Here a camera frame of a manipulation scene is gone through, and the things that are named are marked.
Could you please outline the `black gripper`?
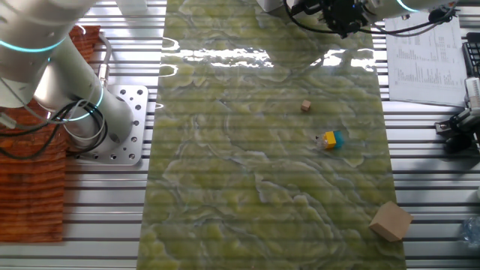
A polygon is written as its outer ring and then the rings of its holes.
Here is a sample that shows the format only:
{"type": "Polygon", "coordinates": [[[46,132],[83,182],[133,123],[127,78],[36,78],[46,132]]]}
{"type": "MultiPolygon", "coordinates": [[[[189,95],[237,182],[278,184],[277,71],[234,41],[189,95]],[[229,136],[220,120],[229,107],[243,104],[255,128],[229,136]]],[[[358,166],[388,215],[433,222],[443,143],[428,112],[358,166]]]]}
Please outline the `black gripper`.
{"type": "Polygon", "coordinates": [[[324,0],[322,15],[327,26],[341,38],[348,38],[368,24],[371,11],[366,1],[324,0]]]}

